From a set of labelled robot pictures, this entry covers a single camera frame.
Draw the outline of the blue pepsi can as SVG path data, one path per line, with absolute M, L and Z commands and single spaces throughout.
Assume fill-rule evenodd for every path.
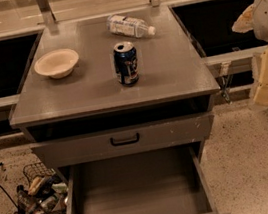
M 139 80 L 136 47 L 129 41 L 119 42 L 115 45 L 113 54 L 119 83 L 125 86 L 135 84 Z

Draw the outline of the grey top drawer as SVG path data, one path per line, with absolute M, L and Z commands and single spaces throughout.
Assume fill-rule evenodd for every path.
M 72 166 L 203 141 L 210 135 L 213 119 L 212 113 L 195 114 L 38 142 L 31 149 L 49 168 Z

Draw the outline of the grey drawer cabinet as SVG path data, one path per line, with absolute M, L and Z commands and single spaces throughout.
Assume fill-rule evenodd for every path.
M 12 112 L 12 126 L 36 144 L 213 114 L 219 86 L 169 8 L 142 9 L 138 14 L 154 25 L 157 33 L 135 42 L 139 80 L 133 86 L 124 86 L 117 79 L 112 53 L 119 37 L 108 31 L 104 18 L 62 23 L 55 34 L 43 31 L 37 54 L 71 48 L 80 57 L 78 66 L 58 80 L 29 73 Z M 172 147 L 193 147 L 200 162 L 207 139 Z M 84 163 L 53 169 L 68 185 L 70 169 Z

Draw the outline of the grey open middle drawer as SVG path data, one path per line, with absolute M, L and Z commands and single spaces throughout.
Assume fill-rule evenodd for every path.
M 79 164 L 68 186 L 67 214 L 228 214 L 190 146 Z

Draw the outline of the clear plastic water bottle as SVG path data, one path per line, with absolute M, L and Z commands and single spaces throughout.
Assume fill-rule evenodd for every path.
M 156 34 L 156 28 L 148 25 L 146 21 L 122 15 L 111 15 L 107 18 L 107 29 L 110 33 L 141 38 Z

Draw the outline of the white paper bowl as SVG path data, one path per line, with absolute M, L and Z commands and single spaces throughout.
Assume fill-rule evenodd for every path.
M 35 72 L 53 79 L 65 78 L 71 74 L 79 58 L 74 50 L 56 49 L 56 51 L 44 54 L 36 61 Z

